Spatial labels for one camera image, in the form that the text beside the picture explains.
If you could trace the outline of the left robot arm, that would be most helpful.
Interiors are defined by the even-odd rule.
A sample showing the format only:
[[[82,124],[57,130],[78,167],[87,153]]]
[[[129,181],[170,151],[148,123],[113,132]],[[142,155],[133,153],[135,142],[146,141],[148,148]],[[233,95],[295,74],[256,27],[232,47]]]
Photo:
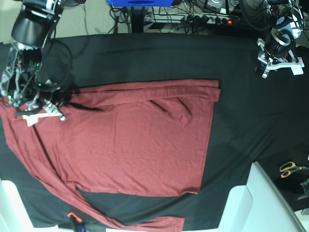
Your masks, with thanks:
[[[259,53],[255,74],[266,79],[271,71],[289,68],[294,76],[303,75],[305,64],[301,57],[295,55],[296,39],[305,27],[301,6],[294,0],[265,0],[263,9],[271,20],[264,26],[258,26],[249,20],[244,2],[239,1],[241,13],[248,25],[257,31],[268,31],[265,40],[257,39]]]

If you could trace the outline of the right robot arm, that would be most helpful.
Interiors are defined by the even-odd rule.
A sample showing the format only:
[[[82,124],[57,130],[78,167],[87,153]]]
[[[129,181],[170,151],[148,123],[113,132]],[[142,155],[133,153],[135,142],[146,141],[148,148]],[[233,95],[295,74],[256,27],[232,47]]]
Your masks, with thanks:
[[[66,117],[59,107],[63,103],[61,86],[67,81],[72,68],[72,53],[64,77],[57,83],[42,83],[38,72],[43,64],[42,50],[56,32],[56,26],[66,6],[64,0],[24,0],[14,23],[5,69],[0,79],[2,105],[12,107],[29,127],[40,118]]]

